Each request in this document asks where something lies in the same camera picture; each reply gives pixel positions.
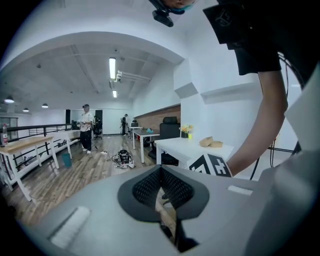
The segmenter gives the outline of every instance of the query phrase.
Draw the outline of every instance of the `blue trash bin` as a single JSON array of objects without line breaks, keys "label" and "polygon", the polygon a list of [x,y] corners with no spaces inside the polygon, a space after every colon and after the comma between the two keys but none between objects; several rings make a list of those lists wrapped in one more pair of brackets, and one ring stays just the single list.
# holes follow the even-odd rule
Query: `blue trash bin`
[{"label": "blue trash bin", "polygon": [[64,162],[65,167],[70,168],[72,166],[72,161],[70,159],[70,154],[63,154],[62,160]]}]

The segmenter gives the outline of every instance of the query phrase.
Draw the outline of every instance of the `wooden floor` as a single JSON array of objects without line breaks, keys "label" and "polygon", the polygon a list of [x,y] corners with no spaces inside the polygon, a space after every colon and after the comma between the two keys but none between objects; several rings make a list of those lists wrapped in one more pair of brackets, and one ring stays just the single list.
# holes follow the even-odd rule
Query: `wooden floor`
[{"label": "wooden floor", "polygon": [[[12,192],[8,188],[3,189],[2,194],[7,200],[7,204],[15,207],[17,220],[29,226],[35,225],[50,209],[56,207],[87,184],[130,171],[130,168],[116,168],[117,164],[110,160],[107,161],[109,157],[101,154],[101,151],[108,151],[109,155],[113,156],[121,149],[131,153],[136,164],[135,168],[156,164],[155,160],[148,157],[150,147],[144,148],[144,163],[141,163],[140,143],[136,143],[136,149],[134,150],[132,141],[126,136],[104,136],[102,140],[94,140],[91,154],[83,152],[80,143],[72,145],[71,168],[65,168],[62,160],[62,154],[68,153],[65,149],[57,154],[59,169],[56,169],[53,159],[49,158],[42,163],[42,167],[36,167],[24,177],[22,182],[32,197],[31,202],[27,201],[17,185]],[[163,192],[159,192],[156,210],[161,213],[162,220],[173,231],[175,223],[162,207],[162,194]]]}]

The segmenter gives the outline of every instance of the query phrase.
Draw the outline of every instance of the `wooden wall panel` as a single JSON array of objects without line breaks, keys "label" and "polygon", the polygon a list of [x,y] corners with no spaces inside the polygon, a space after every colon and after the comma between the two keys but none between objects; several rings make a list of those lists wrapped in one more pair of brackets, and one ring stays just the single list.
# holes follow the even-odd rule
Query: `wooden wall panel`
[{"label": "wooden wall panel", "polygon": [[159,125],[162,123],[165,117],[177,117],[178,123],[181,120],[181,106],[167,107],[158,111],[154,111],[148,114],[136,116],[134,119],[138,121],[140,127],[151,128],[153,130],[159,130]]}]

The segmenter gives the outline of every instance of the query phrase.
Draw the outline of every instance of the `black pants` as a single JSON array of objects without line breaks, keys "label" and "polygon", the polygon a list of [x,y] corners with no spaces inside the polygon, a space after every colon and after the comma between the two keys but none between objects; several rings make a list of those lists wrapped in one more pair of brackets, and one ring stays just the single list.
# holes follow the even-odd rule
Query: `black pants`
[{"label": "black pants", "polygon": [[122,135],[126,134],[126,125],[122,124]]},{"label": "black pants", "polygon": [[91,151],[91,130],[81,131],[80,141],[86,150]]}]

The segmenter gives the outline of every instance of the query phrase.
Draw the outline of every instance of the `window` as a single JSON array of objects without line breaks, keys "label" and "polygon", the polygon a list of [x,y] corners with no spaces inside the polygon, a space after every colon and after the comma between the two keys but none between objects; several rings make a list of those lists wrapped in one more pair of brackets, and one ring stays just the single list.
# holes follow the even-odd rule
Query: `window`
[{"label": "window", "polygon": [[[0,127],[3,128],[4,124],[6,124],[6,127],[17,127],[18,126],[18,118],[14,117],[0,117]],[[8,140],[11,141],[13,139],[18,138],[18,132],[17,131],[9,131],[8,132]]]}]

